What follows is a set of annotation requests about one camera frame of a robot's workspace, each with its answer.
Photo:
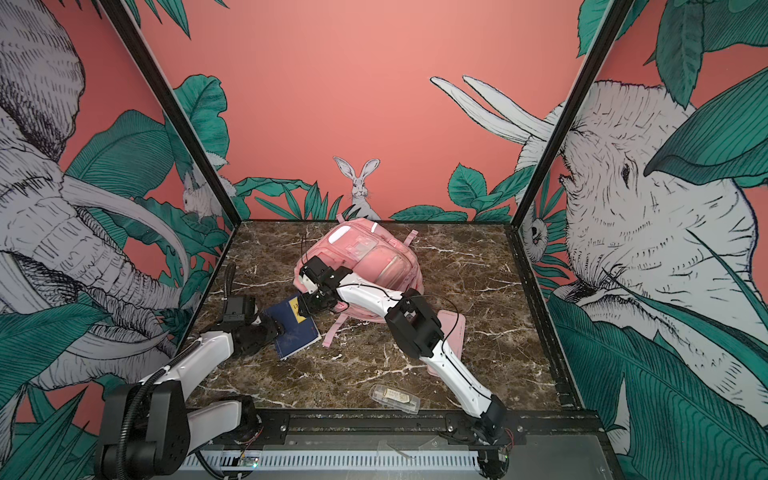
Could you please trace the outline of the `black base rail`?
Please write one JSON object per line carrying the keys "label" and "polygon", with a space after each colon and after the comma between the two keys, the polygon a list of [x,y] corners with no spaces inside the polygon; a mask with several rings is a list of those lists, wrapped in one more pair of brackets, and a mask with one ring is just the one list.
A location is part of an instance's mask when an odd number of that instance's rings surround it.
{"label": "black base rail", "polygon": [[[407,414],[384,409],[260,409],[263,422],[253,447],[286,445],[288,437],[298,435],[438,435],[455,440],[474,438],[476,419],[462,410],[422,410]],[[607,446],[602,421],[588,410],[510,410],[500,421],[505,440],[514,436],[523,444],[533,436],[588,436]]]}

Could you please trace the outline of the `clear plastic eraser box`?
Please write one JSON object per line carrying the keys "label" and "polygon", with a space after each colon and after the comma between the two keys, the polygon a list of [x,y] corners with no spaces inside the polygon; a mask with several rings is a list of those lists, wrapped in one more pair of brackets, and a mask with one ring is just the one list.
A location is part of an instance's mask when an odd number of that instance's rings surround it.
{"label": "clear plastic eraser box", "polygon": [[394,387],[374,385],[369,395],[376,403],[407,414],[415,415],[420,410],[421,399],[419,397]]}

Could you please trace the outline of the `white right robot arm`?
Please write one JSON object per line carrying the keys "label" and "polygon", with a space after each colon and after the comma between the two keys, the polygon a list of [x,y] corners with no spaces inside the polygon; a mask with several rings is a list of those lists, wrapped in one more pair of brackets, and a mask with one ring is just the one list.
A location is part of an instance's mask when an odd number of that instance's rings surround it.
{"label": "white right robot arm", "polygon": [[449,348],[438,316],[422,294],[377,286],[345,267],[315,270],[306,265],[299,281],[307,289],[300,305],[310,314],[343,303],[383,318],[400,350],[431,367],[474,419],[472,429],[479,443],[493,445],[503,436],[504,403]]}

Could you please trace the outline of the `black frame post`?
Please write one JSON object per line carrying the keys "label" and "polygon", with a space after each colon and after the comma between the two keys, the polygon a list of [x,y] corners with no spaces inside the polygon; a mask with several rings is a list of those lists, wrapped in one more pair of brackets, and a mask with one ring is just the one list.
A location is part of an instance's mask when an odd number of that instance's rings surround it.
{"label": "black frame post", "polygon": [[163,112],[170,120],[175,133],[179,136],[185,149],[201,170],[208,186],[221,204],[225,217],[237,229],[242,223],[241,217],[231,201],[230,195],[224,190],[217,172],[208,161],[208,156],[203,149],[202,142],[192,127],[188,116],[182,109],[167,78],[156,62],[154,55],[144,41],[129,9],[122,1],[100,0],[99,4],[141,71]]}
{"label": "black frame post", "polygon": [[615,0],[609,3],[600,28],[564,104],[554,131],[546,144],[546,148],[531,176],[531,181],[523,199],[519,203],[515,216],[511,221],[513,229],[519,229],[522,226],[524,217],[533,203],[535,194],[544,183],[547,172],[557,158],[559,149],[563,146],[565,137],[573,125],[576,115],[582,108],[589,89],[600,72],[632,4],[633,1],[631,0]]}

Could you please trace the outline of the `white ventilation grille strip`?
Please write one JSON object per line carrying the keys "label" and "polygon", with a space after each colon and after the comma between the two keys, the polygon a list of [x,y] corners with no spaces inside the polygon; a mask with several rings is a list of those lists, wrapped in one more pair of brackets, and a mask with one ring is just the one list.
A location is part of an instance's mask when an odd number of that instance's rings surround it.
{"label": "white ventilation grille strip", "polygon": [[208,451],[208,464],[223,472],[248,471],[449,471],[478,472],[473,451],[251,450]]}

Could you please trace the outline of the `black frame post right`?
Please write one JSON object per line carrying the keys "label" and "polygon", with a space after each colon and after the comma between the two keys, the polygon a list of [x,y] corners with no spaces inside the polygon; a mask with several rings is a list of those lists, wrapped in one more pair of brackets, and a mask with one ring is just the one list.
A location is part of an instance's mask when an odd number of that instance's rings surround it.
{"label": "black frame post right", "polygon": [[513,229],[519,229],[522,226],[524,217],[533,203],[535,194],[544,183],[547,172],[557,158],[559,149],[563,146],[565,137],[573,125],[576,115],[582,108],[589,89],[600,72],[632,4],[633,1],[631,0],[615,0],[609,3],[600,28],[564,104],[554,131],[546,144],[546,148],[531,176],[531,181],[523,199],[519,203],[515,216],[511,221]]}

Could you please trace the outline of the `dark blue book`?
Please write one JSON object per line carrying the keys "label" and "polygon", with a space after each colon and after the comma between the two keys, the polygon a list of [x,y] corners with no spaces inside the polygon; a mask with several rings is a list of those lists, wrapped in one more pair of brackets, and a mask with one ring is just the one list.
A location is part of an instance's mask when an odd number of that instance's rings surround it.
{"label": "dark blue book", "polygon": [[260,317],[271,321],[278,330],[274,341],[278,359],[283,361],[320,340],[314,319],[301,310],[300,294],[283,300],[262,311]]}

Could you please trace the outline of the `pink pencil case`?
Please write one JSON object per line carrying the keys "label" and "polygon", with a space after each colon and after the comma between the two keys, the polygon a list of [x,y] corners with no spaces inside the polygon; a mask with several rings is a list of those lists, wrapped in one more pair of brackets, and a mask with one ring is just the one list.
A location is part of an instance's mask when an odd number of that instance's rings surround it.
{"label": "pink pencil case", "polygon": [[455,311],[440,310],[437,312],[437,319],[444,334],[443,343],[436,346],[440,353],[435,353],[429,358],[424,357],[422,360],[426,361],[431,375],[440,378],[449,375],[454,380],[462,380],[458,366],[461,363],[466,318]]}

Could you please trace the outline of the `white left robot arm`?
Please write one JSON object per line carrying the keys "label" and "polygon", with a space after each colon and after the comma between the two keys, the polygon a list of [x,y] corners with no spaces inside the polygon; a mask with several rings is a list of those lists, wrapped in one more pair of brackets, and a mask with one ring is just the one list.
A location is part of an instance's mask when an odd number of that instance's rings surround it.
{"label": "white left robot arm", "polygon": [[198,409],[188,408],[186,401],[222,362],[253,355],[283,332],[267,314],[224,320],[154,373],[109,393],[94,451],[95,477],[171,475],[187,456],[198,455],[215,439],[251,446],[264,431],[251,398],[235,395]]}

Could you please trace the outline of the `black frame post left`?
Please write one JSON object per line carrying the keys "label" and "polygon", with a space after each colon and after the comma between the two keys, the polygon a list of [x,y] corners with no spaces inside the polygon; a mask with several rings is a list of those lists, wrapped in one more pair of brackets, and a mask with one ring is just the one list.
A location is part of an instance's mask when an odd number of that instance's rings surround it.
{"label": "black frame post left", "polygon": [[163,112],[170,120],[175,133],[179,136],[185,149],[201,170],[208,186],[221,204],[225,217],[237,229],[242,223],[241,217],[231,201],[230,195],[224,190],[217,172],[208,161],[208,156],[203,149],[202,142],[192,127],[188,116],[182,109],[167,78],[156,62],[154,55],[144,41],[129,9],[122,1],[100,0],[99,4],[141,71]]}

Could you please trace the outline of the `pink student backpack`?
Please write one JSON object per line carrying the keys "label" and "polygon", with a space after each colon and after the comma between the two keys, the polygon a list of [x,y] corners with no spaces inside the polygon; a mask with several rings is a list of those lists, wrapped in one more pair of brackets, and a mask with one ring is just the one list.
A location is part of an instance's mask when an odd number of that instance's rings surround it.
{"label": "pink student backpack", "polygon": [[424,292],[423,275],[410,243],[418,235],[413,230],[405,240],[393,236],[377,222],[359,218],[345,220],[303,253],[294,268],[294,286],[302,293],[301,269],[317,257],[334,270],[344,267],[379,287],[404,292]]}

